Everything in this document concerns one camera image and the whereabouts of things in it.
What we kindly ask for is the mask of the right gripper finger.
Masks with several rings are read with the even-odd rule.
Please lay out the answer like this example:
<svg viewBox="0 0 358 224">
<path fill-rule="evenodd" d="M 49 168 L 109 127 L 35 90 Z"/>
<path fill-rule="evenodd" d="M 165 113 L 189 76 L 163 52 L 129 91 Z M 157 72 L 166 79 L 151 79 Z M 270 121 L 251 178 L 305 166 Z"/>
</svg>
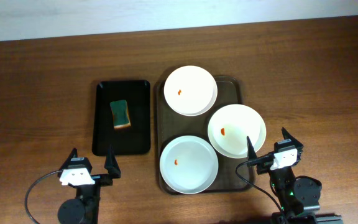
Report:
<svg viewBox="0 0 358 224">
<path fill-rule="evenodd" d="M 256 159 L 257 156 L 255 153 L 254 147 L 252 145 L 250 137 L 248 137 L 248 136 L 247 136 L 247 148 L 248 148 L 248 153 L 247 153 L 248 160 L 251 161 L 251 160 Z"/>
<path fill-rule="evenodd" d="M 303 147 L 303 144 L 293 137 L 284 127 L 282 127 L 282 135 L 284 140 L 289 140 L 295 147 Z"/>
</svg>

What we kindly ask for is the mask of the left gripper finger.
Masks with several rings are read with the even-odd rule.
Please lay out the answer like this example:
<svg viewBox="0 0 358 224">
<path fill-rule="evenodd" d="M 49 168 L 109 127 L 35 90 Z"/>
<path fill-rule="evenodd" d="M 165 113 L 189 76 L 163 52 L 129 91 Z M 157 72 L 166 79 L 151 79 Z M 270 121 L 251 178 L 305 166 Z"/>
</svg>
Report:
<svg viewBox="0 0 358 224">
<path fill-rule="evenodd" d="M 67 169 L 69 166 L 69 163 L 71 162 L 71 160 L 73 158 L 77 158 L 78 157 L 78 151 L 76 148 L 73 148 L 71 153 L 69 154 L 69 156 L 67 157 L 67 159 L 65 160 L 65 162 L 62 164 L 62 166 L 59 168 L 59 170 L 64 170 Z"/>
<path fill-rule="evenodd" d="M 107 170 L 108 175 L 112 179 L 120 179 L 121 178 L 121 170 L 117 163 L 112 145 L 109 146 L 109 149 L 107 151 L 104 168 Z"/>
</svg>

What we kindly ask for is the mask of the white plate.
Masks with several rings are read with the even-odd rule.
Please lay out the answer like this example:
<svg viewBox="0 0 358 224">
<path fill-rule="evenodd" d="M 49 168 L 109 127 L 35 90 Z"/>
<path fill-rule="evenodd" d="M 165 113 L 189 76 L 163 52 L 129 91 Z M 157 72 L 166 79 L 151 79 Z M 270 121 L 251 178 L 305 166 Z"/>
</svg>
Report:
<svg viewBox="0 0 358 224">
<path fill-rule="evenodd" d="M 198 116 L 214 105 L 218 86 L 207 70 L 187 65 L 169 74 L 163 95 L 173 111 L 184 116 Z"/>
<path fill-rule="evenodd" d="M 159 166 L 171 189 L 181 194 L 198 194 L 215 181 L 219 162 L 210 143 L 197 136 L 180 136 L 164 147 Z"/>
<path fill-rule="evenodd" d="M 256 110 L 240 104 L 231 104 L 218 109 L 208 123 L 208 139 L 220 154 L 233 158 L 248 157 L 250 139 L 254 151 L 265 142 L 266 126 Z"/>
</svg>

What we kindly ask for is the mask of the green yellow sponge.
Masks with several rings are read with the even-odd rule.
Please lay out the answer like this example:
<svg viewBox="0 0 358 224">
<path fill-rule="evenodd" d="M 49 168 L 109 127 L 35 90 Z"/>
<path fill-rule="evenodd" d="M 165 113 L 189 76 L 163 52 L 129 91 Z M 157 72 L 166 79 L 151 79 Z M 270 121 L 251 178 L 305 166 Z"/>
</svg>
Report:
<svg viewBox="0 0 358 224">
<path fill-rule="evenodd" d="M 126 100 L 110 102 L 114 129 L 124 129 L 131 126 L 129 109 Z"/>
</svg>

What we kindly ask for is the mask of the white plate bottom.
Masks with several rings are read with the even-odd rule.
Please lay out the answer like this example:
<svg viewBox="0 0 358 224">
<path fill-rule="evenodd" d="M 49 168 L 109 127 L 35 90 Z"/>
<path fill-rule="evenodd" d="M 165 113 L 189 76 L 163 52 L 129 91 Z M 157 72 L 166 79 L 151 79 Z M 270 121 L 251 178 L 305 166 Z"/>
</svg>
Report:
<svg viewBox="0 0 358 224">
<path fill-rule="evenodd" d="M 159 166 L 171 189 L 181 194 L 198 194 L 215 181 L 219 162 L 210 143 L 197 136 L 180 136 L 164 147 Z"/>
</svg>

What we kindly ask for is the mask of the white plate top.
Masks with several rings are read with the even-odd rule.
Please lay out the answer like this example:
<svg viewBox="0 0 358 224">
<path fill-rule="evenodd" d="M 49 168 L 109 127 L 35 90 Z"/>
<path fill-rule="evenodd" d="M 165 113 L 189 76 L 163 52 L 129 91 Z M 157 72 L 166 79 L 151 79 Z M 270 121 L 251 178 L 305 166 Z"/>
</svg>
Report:
<svg viewBox="0 0 358 224">
<path fill-rule="evenodd" d="M 173 111 L 184 116 L 198 116 L 214 105 L 218 86 L 207 70 L 187 65 L 169 74 L 163 95 Z"/>
</svg>

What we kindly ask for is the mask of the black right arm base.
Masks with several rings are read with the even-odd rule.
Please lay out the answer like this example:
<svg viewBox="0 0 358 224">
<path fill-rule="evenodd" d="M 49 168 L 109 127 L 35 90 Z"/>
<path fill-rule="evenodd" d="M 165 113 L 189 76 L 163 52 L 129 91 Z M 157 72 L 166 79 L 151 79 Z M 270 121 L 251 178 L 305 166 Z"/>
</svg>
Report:
<svg viewBox="0 0 358 224">
<path fill-rule="evenodd" d="M 284 219 L 280 213 L 274 213 L 269 224 L 344 224 L 340 215 L 318 215 L 310 214 L 305 217 L 291 217 Z"/>
</svg>

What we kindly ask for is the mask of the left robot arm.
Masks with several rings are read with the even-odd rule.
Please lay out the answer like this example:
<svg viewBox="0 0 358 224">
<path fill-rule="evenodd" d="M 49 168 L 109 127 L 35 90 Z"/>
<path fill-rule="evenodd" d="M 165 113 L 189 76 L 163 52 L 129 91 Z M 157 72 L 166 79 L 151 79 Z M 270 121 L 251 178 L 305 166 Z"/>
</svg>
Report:
<svg viewBox="0 0 358 224">
<path fill-rule="evenodd" d="M 105 174 L 91 174 L 92 165 L 88 158 L 78 157 L 73 149 L 60 168 L 59 181 L 76 190 L 73 199 L 66 200 L 58 209 L 58 221 L 62 224 L 97 223 L 101 187 L 112 186 L 114 179 L 121 177 L 113 148 L 106 154 Z"/>
</svg>

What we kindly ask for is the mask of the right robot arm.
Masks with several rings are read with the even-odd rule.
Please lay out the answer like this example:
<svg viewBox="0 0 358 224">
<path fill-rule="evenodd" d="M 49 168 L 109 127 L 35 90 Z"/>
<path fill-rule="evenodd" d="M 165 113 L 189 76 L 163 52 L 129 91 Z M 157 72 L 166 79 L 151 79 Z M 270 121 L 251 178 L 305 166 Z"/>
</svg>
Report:
<svg viewBox="0 0 358 224">
<path fill-rule="evenodd" d="M 270 223 L 316 223 L 315 211 L 320 209 L 322 183 L 305 175 L 295 176 L 292 167 L 301 160 L 304 145 L 282 128 L 283 140 L 273 151 L 256 156 L 251 140 L 247 138 L 247 167 L 256 166 L 258 174 L 268 174 L 269 185 L 275 197 L 267 194 L 279 212 L 273 213 Z"/>
</svg>

